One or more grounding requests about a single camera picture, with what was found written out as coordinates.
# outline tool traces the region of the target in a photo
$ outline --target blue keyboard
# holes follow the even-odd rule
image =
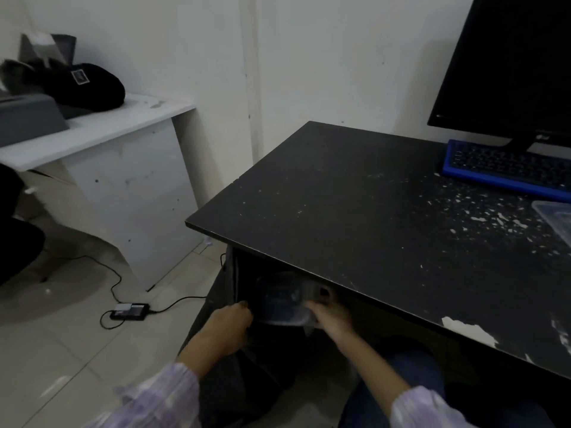
[[[571,202],[571,160],[450,140],[442,174]]]

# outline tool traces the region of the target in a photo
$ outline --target black monitor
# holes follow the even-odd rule
[[[474,0],[428,124],[571,146],[571,0]]]

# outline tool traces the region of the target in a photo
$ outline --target power adapter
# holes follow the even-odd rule
[[[148,303],[118,303],[109,317],[119,321],[143,321],[150,309]]]

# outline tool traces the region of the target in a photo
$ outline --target blue jeans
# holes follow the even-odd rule
[[[442,371],[434,357],[420,345],[399,345],[384,354],[387,362],[412,386],[424,386],[446,399]],[[545,410],[536,402],[522,401],[501,409],[493,417],[493,428],[554,428]],[[345,404],[339,428],[389,428],[389,421],[360,380]]]

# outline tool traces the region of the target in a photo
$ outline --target lavender shirt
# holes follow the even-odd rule
[[[199,384],[183,364],[170,364],[138,386],[122,388],[123,406],[102,414],[84,428],[200,428]],[[464,416],[434,391],[422,386],[392,405],[392,428],[468,428]]]

